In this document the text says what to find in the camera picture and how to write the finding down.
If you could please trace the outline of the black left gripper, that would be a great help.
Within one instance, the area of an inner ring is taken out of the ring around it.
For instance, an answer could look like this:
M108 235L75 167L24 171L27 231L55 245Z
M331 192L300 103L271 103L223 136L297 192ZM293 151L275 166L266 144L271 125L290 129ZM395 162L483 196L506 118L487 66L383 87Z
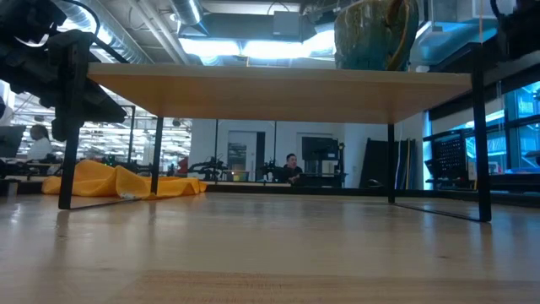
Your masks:
M126 111L98 84L87 78L90 53L95 35L83 31L66 31L51 37L47 44L49 63L57 70L55 91L44 95L41 104L60 111L76 111L80 107L85 122L124 122ZM80 129L77 117L57 116L51 122L52 137L65 142Z

